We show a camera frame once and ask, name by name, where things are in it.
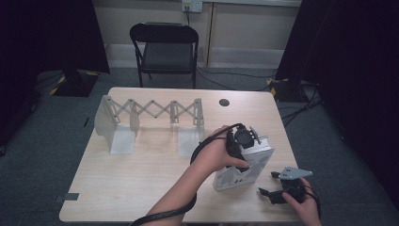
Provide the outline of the black folding chair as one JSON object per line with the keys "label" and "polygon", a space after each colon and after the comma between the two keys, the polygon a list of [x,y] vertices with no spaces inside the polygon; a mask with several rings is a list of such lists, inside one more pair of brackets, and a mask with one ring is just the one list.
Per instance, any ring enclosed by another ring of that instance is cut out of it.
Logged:
{"label": "black folding chair", "polygon": [[139,85],[142,74],[190,74],[196,87],[199,34],[187,24],[139,23],[130,29]]}

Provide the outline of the black curtain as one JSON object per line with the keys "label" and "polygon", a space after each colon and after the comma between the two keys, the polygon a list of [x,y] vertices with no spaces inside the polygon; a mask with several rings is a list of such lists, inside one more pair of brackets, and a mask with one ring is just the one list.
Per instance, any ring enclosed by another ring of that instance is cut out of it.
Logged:
{"label": "black curtain", "polygon": [[399,0],[301,0],[277,78],[318,85],[399,208]]}
{"label": "black curtain", "polygon": [[110,72],[93,0],[0,0],[0,147],[63,70]]}

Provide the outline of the grey tape strip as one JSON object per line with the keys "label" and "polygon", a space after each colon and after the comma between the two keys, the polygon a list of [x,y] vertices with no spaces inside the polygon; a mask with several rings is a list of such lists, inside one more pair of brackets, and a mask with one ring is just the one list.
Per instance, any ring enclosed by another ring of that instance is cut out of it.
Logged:
{"label": "grey tape strip", "polygon": [[64,201],[77,201],[78,197],[78,193],[66,193],[64,195],[56,196],[55,202],[63,203]]}

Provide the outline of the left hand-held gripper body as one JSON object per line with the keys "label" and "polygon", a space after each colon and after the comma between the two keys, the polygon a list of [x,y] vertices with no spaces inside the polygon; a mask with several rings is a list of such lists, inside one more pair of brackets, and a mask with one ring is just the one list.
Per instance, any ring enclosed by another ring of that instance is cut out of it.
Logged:
{"label": "left hand-held gripper body", "polygon": [[244,160],[247,155],[270,150],[267,137],[260,137],[258,132],[250,126],[236,125],[236,131],[227,133],[226,150],[229,156]]}

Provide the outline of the white book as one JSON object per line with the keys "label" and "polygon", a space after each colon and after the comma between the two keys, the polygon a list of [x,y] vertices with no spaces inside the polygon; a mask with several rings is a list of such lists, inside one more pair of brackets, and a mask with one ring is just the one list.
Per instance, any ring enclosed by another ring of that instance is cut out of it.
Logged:
{"label": "white book", "polygon": [[254,183],[260,176],[273,152],[274,149],[270,146],[269,151],[247,155],[244,160],[249,163],[249,169],[245,172],[240,172],[232,166],[227,166],[217,171],[213,182],[214,189],[220,191]]}

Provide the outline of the white expandable metal book rack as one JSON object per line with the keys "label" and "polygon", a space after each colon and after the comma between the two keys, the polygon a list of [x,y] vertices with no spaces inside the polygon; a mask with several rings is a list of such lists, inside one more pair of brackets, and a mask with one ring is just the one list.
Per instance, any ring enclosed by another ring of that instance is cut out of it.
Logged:
{"label": "white expandable metal book rack", "polygon": [[141,128],[140,119],[169,118],[170,128],[177,136],[177,150],[181,157],[190,156],[204,137],[204,115],[201,98],[190,104],[178,100],[165,104],[149,100],[146,104],[128,99],[119,104],[104,95],[97,110],[94,128],[102,136],[110,154],[131,154],[136,150],[136,139]]}

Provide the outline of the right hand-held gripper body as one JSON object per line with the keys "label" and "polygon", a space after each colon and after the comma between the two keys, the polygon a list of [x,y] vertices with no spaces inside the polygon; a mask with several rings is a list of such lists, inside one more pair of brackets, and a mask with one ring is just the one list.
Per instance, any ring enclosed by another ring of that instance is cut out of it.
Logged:
{"label": "right hand-held gripper body", "polygon": [[305,187],[300,181],[303,177],[312,176],[309,170],[285,167],[282,172],[272,171],[271,175],[275,179],[280,179],[282,191],[290,194],[297,202],[304,202]]}

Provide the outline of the person's right hand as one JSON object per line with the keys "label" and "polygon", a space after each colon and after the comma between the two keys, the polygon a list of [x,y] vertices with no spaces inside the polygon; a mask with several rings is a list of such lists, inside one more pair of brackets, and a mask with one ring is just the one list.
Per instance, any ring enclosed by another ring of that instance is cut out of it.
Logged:
{"label": "person's right hand", "polygon": [[319,216],[318,201],[315,199],[316,195],[311,188],[311,184],[305,178],[301,178],[301,182],[305,186],[307,192],[304,202],[297,202],[286,192],[282,194],[282,197],[294,208],[304,226],[322,226],[322,221]]}

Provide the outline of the black stand base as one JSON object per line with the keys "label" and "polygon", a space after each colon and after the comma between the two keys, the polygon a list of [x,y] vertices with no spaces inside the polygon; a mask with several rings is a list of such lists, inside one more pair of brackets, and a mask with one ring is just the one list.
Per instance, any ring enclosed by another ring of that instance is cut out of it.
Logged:
{"label": "black stand base", "polygon": [[308,103],[310,97],[304,90],[304,85],[292,79],[271,80],[269,92],[279,103]]}
{"label": "black stand base", "polygon": [[99,74],[78,70],[63,70],[61,78],[50,91],[54,96],[88,97]]}

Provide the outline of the white wall socket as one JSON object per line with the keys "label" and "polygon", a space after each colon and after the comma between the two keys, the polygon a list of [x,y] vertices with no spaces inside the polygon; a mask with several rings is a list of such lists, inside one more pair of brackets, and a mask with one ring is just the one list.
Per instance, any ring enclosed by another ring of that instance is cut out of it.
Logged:
{"label": "white wall socket", "polygon": [[201,0],[182,0],[182,12],[202,13],[203,2]]}

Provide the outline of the person's left hand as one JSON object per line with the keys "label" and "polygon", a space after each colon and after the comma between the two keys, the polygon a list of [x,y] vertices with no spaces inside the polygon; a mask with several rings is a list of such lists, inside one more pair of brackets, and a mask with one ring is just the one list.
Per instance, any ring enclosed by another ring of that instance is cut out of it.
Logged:
{"label": "person's left hand", "polygon": [[210,135],[210,141],[199,151],[191,164],[195,175],[203,175],[205,178],[212,173],[222,170],[226,166],[248,168],[249,163],[245,160],[232,157],[226,151],[228,126],[224,125],[216,129]]}

